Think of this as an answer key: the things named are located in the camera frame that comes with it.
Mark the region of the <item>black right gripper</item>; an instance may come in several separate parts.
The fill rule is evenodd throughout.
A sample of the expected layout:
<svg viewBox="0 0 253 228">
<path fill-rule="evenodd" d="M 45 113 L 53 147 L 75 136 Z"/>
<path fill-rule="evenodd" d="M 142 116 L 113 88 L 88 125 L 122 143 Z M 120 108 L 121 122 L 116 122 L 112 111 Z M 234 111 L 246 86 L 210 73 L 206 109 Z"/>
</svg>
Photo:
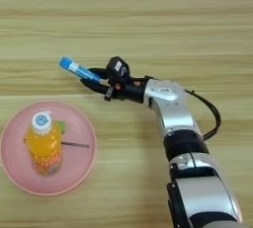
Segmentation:
<svg viewBox="0 0 253 228">
<path fill-rule="evenodd" d="M 105 68 L 89 68 L 89 78 L 92 80 L 107 79 L 108 74 Z M 129 77 L 127 81 L 123 83 L 116 83 L 110 88 L 102 85 L 99 82 L 94 82 L 88 79 L 81 79 L 80 82 L 89 88 L 90 90 L 105 95 L 105 100 L 111 99 L 117 100 L 130 100 L 139 104 L 143 103 L 144 91 L 147 82 L 151 79 L 150 76 L 144 76 L 143 78 Z"/>
</svg>

